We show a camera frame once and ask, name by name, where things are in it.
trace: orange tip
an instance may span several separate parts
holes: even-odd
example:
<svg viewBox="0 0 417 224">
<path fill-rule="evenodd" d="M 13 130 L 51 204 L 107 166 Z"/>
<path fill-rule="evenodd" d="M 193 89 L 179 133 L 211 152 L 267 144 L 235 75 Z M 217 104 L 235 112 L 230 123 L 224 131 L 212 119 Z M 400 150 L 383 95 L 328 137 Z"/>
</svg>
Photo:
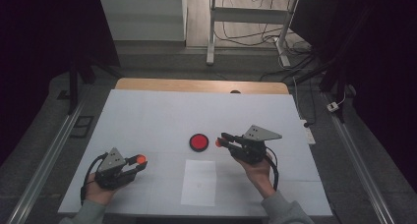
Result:
<svg viewBox="0 0 417 224">
<path fill-rule="evenodd" d="M 216 145 L 217 147 L 221 147 L 221 144 L 220 144 L 220 142 L 219 142 L 218 140 L 215 140 L 215 145 Z"/>
<path fill-rule="evenodd" d="M 147 158 L 143 155 L 138 155 L 138 157 L 136 157 L 136 162 L 138 164 L 143 164 L 147 161 Z"/>
</svg>

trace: hand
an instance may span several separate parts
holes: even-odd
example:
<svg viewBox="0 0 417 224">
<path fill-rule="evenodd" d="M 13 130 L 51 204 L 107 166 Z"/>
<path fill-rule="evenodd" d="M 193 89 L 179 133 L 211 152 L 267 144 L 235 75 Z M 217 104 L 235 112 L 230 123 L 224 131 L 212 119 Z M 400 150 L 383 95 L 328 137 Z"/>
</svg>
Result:
<svg viewBox="0 0 417 224">
<path fill-rule="evenodd" d="M 263 198 L 272 196 L 275 193 L 272 183 L 269 180 L 270 165 L 266 160 L 263 159 L 261 162 L 252 165 L 240 159 L 235 158 L 235 160 L 245 169 L 246 176 L 248 176 L 249 180 L 258 189 Z"/>
<path fill-rule="evenodd" d="M 95 173 L 89 174 L 86 199 L 106 206 L 108 203 L 110 203 L 114 194 L 116 194 L 119 189 L 114 191 L 102 189 L 98 183 L 94 181 L 94 177 Z"/>
</svg>

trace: white table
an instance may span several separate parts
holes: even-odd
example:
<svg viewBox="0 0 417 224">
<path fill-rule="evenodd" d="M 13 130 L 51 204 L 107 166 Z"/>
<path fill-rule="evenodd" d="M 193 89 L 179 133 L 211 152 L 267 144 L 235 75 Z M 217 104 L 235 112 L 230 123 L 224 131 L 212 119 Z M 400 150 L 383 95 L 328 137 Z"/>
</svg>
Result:
<svg viewBox="0 0 417 224">
<path fill-rule="evenodd" d="M 243 168 L 226 148 L 214 145 L 220 133 L 242 135 L 253 124 L 283 136 L 267 141 L 278 157 L 278 188 L 283 195 L 298 200 L 309 215 L 331 215 L 291 95 L 121 89 L 110 92 L 58 212 L 80 209 L 80 186 L 89 165 L 115 146 L 124 157 L 144 154 L 149 164 L 116 194 L 107 207 L 109 213 L 266 217 L 262 197 Z M 209 139 L 208 149 L 200 153 L 189 147 L 196 133 Z M 199 177 L 185 181 L 185 174 L 189 178 L 193 174 L 187 163 L 202 169 Z M 199 187 L 183 191 L 183 186 L 195 184 Z M 199 188 L 203 192 L 190 194 Z"/>
</svg>

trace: round red button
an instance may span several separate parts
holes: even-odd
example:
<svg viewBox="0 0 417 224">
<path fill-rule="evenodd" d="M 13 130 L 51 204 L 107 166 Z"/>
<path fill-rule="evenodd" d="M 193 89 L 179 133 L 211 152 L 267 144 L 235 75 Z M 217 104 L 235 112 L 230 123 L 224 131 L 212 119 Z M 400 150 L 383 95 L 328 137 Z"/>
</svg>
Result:
<svg viewBox="0 0 417 224">
<path fill-rule="evenodd" d="M 190 147 L 196 152 L 202 152 L 209 147 L 209 139 L 203 134 L 195 134 L 190 138 Z"/>
</svg>

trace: white paper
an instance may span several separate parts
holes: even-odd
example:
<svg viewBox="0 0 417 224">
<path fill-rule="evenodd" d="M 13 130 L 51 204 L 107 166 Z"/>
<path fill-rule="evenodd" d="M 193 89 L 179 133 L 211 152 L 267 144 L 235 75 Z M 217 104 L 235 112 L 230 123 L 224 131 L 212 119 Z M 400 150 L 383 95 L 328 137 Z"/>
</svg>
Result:
<svg viewBox="0 0 417 224">
<path fill-rule="evenodd" d="M 215 173 L 214 161 L 187 159 L 181 204 L 195 206 L 215 206 Z"/>
</svg>

